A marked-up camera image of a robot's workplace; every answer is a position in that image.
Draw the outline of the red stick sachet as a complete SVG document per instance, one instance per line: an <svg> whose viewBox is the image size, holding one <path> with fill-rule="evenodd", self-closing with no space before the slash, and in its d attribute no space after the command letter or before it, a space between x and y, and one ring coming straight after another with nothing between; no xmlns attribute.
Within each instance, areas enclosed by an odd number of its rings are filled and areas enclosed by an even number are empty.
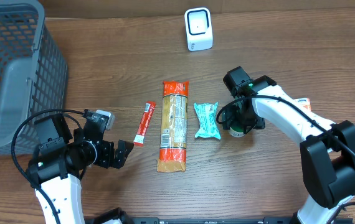
<svg viewBox="0 0 355 224"><path fill-rule="evenodd" d="M135 146L143 146L144 144L144 137L148 130L149 123L151 121L154 109L156 107L156 102L154 101L147 101L144 108L144 113L141 118L140 125L136 132L136 136L134 138L134 145Z"/></svg>

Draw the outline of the green lid jar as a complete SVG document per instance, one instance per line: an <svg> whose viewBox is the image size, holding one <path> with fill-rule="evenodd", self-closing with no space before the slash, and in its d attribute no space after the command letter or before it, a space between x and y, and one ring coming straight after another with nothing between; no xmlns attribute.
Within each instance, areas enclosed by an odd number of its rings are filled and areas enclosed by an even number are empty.
<svg viewBox="0 0 355 224"><path fill-rule="evenodd" d="M245 129L240 125L232 125L229 128L229 134L235 138L241 138L245 135Z"/></svg>

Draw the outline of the teal tissue packet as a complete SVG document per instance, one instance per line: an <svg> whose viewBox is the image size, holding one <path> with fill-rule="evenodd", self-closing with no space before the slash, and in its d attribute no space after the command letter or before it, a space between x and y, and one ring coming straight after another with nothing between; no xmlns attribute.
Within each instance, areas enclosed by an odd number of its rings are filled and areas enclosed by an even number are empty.
<svg viewBox="0 0 355 224"><path fill-rule="evenodd" d="M211 103L194 103L194 110L199 120L199 130L195 134L195 138L216 138L221 139L221 135L216 123L218 102Z"/></svg>

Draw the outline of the red snack package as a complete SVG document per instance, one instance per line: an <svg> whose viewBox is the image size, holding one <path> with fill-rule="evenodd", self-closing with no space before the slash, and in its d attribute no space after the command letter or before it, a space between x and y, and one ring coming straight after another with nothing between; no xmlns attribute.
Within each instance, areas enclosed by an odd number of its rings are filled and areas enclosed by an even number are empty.
<svg viewBox="0 0 355 224"><path fill-rule="evenodd" d="M158 172L184 172L189 82L164 81Z"/></svg>

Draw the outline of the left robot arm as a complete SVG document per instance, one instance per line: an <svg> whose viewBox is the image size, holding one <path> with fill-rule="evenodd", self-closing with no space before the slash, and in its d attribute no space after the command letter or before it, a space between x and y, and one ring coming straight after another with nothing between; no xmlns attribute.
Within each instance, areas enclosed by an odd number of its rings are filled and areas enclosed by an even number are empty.
<svg viewBox="0 0 355 224"><path fill-rule="evenodd" d="M104 140L115 116L111 112L85 111L84 126L73 132L66 114L52 114L34 123L39 145L29 161L26 175L40 189L35 192L47 223L132 223L120 208L94 218L82 210L82 178L91 165L120 169L133 150L131 142Z"/></svg>

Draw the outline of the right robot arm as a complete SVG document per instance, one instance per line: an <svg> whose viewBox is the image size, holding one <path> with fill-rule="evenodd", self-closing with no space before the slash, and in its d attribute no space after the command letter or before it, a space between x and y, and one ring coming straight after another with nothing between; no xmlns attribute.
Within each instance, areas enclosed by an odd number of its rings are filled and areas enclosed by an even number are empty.
<svg viewBox="0 0 355 224"><path fill-rule="evenodd" d="M275 80L251 79L242 67L228 71L223 82L234 100L218 112L216 121L231 136L264 129L269 121L300 147L309 196L290 223L341 223L339 213L355 206L355 125L318 116Z"/></svg>

